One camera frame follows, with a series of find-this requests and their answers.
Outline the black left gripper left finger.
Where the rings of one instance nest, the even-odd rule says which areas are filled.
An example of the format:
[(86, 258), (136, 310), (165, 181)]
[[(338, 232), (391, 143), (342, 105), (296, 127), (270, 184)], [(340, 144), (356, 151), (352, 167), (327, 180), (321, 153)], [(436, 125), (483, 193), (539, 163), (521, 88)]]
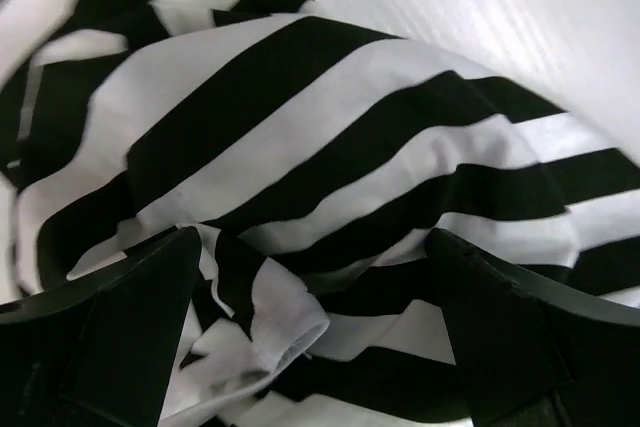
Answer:
[(197, 230), (183, 228), (2, 305), (2, 425), (157, 425), (200, 252)]

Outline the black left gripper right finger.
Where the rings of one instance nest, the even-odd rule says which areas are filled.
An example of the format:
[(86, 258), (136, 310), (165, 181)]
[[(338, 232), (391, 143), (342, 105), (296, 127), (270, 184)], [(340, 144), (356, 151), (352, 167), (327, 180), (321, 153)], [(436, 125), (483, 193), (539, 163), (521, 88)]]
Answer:
[(474, 425), (638, 425), (638, 309), (446, 230), (432, 230), (424, 249)]

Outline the black white striped tank top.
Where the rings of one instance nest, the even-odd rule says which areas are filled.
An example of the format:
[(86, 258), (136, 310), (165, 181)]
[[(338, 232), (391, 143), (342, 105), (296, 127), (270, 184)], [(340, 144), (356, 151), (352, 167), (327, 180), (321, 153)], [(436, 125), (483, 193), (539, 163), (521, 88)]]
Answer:
[(1, 0), (11, 282), (193, 227), (155, 426), (476, 426), (424, 242), (639, 311), (639, 168), (527, 88), (315, 0)]

